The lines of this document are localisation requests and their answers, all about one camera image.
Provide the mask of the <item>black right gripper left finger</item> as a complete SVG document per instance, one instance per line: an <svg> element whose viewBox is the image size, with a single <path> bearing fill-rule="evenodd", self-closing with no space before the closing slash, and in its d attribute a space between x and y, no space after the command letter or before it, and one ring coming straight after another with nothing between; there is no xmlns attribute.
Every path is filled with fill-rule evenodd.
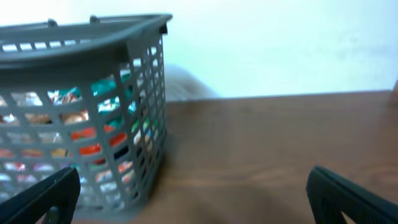
<svg viewBox="0 0 398 224"><path fill-rule="evenodd" d="M80 195L80 177L66 167L1 204L1 223L70 224Z"/></svg>

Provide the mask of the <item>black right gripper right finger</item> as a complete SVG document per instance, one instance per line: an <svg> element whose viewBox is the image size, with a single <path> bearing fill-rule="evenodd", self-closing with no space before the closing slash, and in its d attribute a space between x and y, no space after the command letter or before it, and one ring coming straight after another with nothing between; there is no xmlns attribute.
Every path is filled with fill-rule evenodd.
<svg viewBox="0 0 398 224"><path fill-rule="evenodd" d="M306 185L316 224L355 223L397 224L397 205L324 167L315 166Z"/></svg>

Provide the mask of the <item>orange snack packet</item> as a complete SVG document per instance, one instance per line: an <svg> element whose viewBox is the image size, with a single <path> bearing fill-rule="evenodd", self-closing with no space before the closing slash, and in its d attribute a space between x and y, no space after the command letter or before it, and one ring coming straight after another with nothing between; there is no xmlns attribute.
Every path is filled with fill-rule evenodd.
<svg viewBox="0 0 398 224"><path fill-rule="evenodd" d="M93 127L73 131L69 135L72 140L71 146L58 145L62 143L62 138L57 133L45 133L43 143L39 146L1 146L1 158L16 158L20 155L22 158L44 158L45 153L49 153L53 159L72 158L72 150L76 148L79 156L95 156L103 152L104 146L98 141L89 143L89 140L95 140L97 135Z"/></svg>

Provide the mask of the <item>green Nescafe coffee bag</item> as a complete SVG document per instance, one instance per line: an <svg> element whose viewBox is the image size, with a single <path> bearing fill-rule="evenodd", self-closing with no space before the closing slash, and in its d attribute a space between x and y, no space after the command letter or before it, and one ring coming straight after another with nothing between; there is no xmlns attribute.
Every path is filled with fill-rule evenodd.
<svg viewBox="0 0 398 224"><path fill-rule="evenodd" d="M127 71L122 71L120 74L121 77L121 81L124 83L126 81L128 81L131 78L131 73L127 72ZM97 95L102 95L104 93L107 93L113 89L116 88L116 82L114 81L114 77L113 75L109 76L108 78L105 78L103 80L97 81L96 83L91 85L91 90L93 92L94 96ZM65 105L67 103L72 103L74 101L78 101L81 100L81 93L80 90L78 89L78 87L73 87L69 90L51 90L47 92L51 102L55 105ZM133 94L133 88L132 86L129 86L125 92L126 97L130 98ZM117 108L119 106L119 98L115 97L113 99L110 100L106 100L103 103L100 103L98 106L98 112L100 114L108 114L110 112L112 112L113 109ZM136 109L137 109L137 103L136 102L132 102L129 105L129 114L133 114ZM83 112L83 117L84 118L88 118L88 113L87 112ZM114 121L110 121L107 123L108 126L112 126L117 128L118 126L120 126L122 123L122 119L121 118L117 118ZM138 129L137 126L139 124L139 121L135 121L134 126L132 128L132 132L135 129ZM146 127L148 127L149 125L149 119L146 119L144 121L144 130L146 129Z"/></svg>

